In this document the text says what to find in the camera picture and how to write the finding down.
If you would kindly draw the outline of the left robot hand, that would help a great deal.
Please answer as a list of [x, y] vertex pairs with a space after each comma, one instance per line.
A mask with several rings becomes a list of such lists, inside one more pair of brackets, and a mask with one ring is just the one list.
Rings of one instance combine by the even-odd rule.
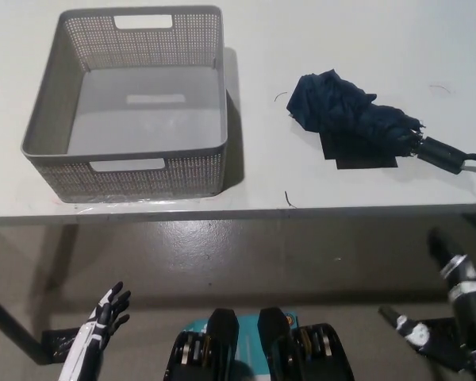
[[129, 308], [131, 291], [122, 291], [123, 286], [120, 281], [111, 287], [82, 326], [86, 343], [97, 344], [99, 351], [106, 349], [112, 335], [130, 318], [124, 312]]

